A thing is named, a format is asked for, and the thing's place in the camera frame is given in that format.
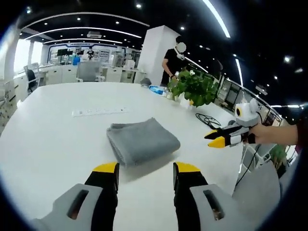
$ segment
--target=gray gripper housing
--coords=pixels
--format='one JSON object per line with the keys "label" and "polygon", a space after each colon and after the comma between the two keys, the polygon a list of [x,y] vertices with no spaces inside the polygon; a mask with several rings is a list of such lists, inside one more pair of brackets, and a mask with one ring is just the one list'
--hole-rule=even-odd
{"label": "gray gripper housing", "polygon": [[[30,225],[38,231],[90,231],[92,215],[102,188],[77,184],[53,202],[52,212]],[[80,196],[85,196],[76,219],[68,216]]]}

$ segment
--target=person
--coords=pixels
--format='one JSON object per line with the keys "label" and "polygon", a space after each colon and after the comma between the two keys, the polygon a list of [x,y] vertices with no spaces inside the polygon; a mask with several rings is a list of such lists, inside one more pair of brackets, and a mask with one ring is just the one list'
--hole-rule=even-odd
{"label": "person", "polygon": [[80,56],[77,54],[73,59],[73,66],[77,66],[80,62]]}
{"label": "person", "polygon": [[256,137],[256,143],[276,143],[280,145],[308,146],[308,120],[303,118],[298,124],[286,127],[264,126],[257,124],[250,129]]}
{"label": "person", "polygon": [[89,51],[87,52],[89,60],[92,60],[94,56],[94,51],[92,50],[92,47],[89,48]]}
{"label": "person", "polygon": [[181,54],[177,47],[180,42],[183,42],[182,36],[178,36],[176,38],[176,47],[169,49],[166,52],[165,58],[162,63],[164,73],[161,81],[161,86],[167,86],[170,79],[177,79],[175,73],[177,71],[181,71],[181,69],[187,65],[187,62],[185,60],[181,60],[178,58],[178,54],[175,51],[175,49],[177,49],[178,53]]}

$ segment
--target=office chair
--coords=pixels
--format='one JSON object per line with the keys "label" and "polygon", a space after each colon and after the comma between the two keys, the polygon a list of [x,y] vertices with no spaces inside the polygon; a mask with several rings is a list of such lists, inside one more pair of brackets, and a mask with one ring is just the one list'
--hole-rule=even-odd
{"label": "office chair", "polygon": [[77,78],[83,82],[95,82],[99,73],[99,62],[80,62],[77,68]]}
{"label": "office chair", "polygon": [[41,74],[40,74],[38,66],[39,66],[38,63],[24,66],[24,70],[28,78],[27,89],[26,89],[26,93],[28,95],[31,94],[36,88],[39,87]]}

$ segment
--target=black t-shirt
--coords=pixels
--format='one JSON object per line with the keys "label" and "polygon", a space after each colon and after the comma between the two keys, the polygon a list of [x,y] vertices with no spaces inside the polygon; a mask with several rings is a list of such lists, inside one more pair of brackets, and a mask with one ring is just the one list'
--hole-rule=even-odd
{"label": "black t-shirt", "polygon": [[[172,74],[175,74],[177,71],[181,71],[183,67],[187,65],[186,60],[181,60],[177,57],[177,53],[174,49],[169,49],[166,52],[165,59],[168,59],[167,66]],[[169,83],[169,75],[166,71],[163,73],[162,84]]]}

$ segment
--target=power strip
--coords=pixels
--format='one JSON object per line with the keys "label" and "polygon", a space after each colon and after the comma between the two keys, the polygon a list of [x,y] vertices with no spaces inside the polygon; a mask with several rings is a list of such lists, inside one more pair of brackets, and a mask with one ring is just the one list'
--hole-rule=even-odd
{"label": "power strip", "polygon": [[127,113],[127,112],[129,112],[129,109],[126,107],[96,108],[96,109],[75,110],[72,112],[72,116],[73,117],[83,117],[83,116],[119,114],[119,113]]}

